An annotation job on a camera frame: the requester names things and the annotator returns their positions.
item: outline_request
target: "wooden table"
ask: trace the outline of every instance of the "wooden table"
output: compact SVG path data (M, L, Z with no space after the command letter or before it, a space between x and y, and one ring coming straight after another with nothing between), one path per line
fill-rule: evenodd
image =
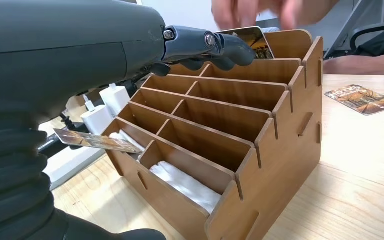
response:
M323 92L358 84L384 94L384 76L325 75ZM55 206L112 233L139 228L184 238L121 178L108 157L53 191ZM364 116L323 96L318 167L264 240L384 239L384 112Z

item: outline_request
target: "metal screw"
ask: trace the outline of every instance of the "metal screw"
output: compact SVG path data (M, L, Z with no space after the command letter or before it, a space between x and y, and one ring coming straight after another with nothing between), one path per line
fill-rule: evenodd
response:
M175 33L172 32L171 30L164 30L164 38L167 40L171 40L175 38Z
M213 45L214 45L214 36L211 35L211 34L207 34L207 35L205 35L205 43L206 43L208 46L213 46Z

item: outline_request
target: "card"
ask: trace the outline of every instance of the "card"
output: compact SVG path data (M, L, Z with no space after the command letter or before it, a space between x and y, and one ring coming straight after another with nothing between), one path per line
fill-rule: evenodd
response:
M220 31L219 33L234 35L242 39L254 50L256 59L275 58L272 49L267 43L266 36L264 36L263 31L258 26Z
M66 145L90 147L96 149L115 150L124 153L141 154L142 151L130 142L113 139L107 136L98 136L88 133L54 129L59 140Z
M359 85L348 85L325 95L366 116L384 111L384 95Z

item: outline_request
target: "wooden panel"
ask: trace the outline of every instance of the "wooden panel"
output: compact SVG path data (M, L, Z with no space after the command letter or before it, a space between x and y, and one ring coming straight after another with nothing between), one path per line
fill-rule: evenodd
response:
M236 65L230 71L220 70L210 64L201 77L289 84L301 65L302 61L299 58L256 59L249 66Z
M128 155L118 151L113 151L113 155L130 185L182 236L186 239L207 239L203 225L209 214L205 209Z
M181 64L170 65L171 70L170 70L169 74L170 75L199 76L202 73L203 69L206 67L206 65L207 64L204 63L204 65L201 67L201 69L196 70L196 71L189 70Z
M164 117L150 118L146 112L140 112L140 109L132 110L129 105L126 105L118 116L153 134L156 134L166 121Z
M154 138L150 135L151 132L148 134L148 132L145 132L143 128L137 125L134 125L118 116L115 117L114 121L117 123L119 130L123 130L142 147L148 146L148 144L154 140Z
M175 118L167 122L159 136L170 142L178 141L179 146L233 172L253 147Z
M130 125L132 128L135 127L123 119L118 118L117 120L118 123ZM158 159L161 159L160 161L166 161L172 164L182 172L193 177L219 194L223 194L228 184L235 179L235 174L232 171L157 135L140 128L137 128L134 133L130 134L135 140L143 138L144 135L150 140L149 144L145 145L148 146L149 153L147 155L150 156L145 156L144 153L140 158L140 161L141 163L144 161L143 166L147 169L150 169L156 164ZM158 149L156 149L155 146L150 147L150 144L153 141L156 142ZM156 151L158 151L159 154L157 156L151 156L152 153L155 153Z
M317 39L305 60L307 86L303 69L299 69L289 84L292 95L285 92L273 111L276 121L269 119L257 138L261 169L253 161L244 161L236 173L243 201L238 199L239 193L226 193L228 197L208 219L206 232L211 239L234 240L246 232L249 239L261 239L318 164L321 124L316 116L321 116L322 110L319 64L323 55L320 44ZM299 136L306 116L311 114L305 134ZM263 217L257 217L254 226L258 227L249 230L248 219L253 219L255 211ZM247 223L237 226L238 218Z
M178 94L158 94L150 88L141 87L130 101L170 114L183 98Z
M179 140L178 134L176 132L175 126L173 126L172 121L169 117L166 117L167 120L165 121L162 128L159 130L159 132L156 134L157 136L162 137L163 139L168 140L169 142L172 142L176 145L181 146L181 142Z
M155 140L152 140L143 152L143 155L140 158L140 164L147 169L151 169L154 165L157 165L161 161L164 161L163 155L161 155L160 149L158 148Z
M189 96L267 111L272 111L284 91L288 90L288 86L282 83L202 77L197 79L199 82L193 85Z
M112 121L109 126L103 131L102 135L109 137L112 133L118 133L120 131L119 125L116 121ZM118 175L124 176L123 170L121 167L117 164L115 157L112 153L112 151L105 150L106 154L108 155L109 159L111 160L112 164L114 165L115 169L117 170Z
M157 89L162 91L167 91L176 94L186 94L188 90L194 84L193 78L187 78L183 81L177 81L176 77L172 76L150 76L146 82L142 85L144 88Z
M173 115L252 143L270 117L264 110L193 97L186 98Z
M312 36L306 30L265 33L267 43L277 59L304 59L312 45Z
M252 142L224 132L134 102L129 105L133 110L141 109L141 112L147 112L151 119L161 116L169 119L158 132L158 136L234 172L238 170L249 149L254 147Z

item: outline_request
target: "person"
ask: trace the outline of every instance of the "person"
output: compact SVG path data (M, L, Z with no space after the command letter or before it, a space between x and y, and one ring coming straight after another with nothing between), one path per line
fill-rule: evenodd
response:
M321 21L339 0L212 0L214 20L222 30L256 24L257 14L271 10L277 14L281 28ZM323 62L325 74L384 75L384 50L380 56L349 55Z

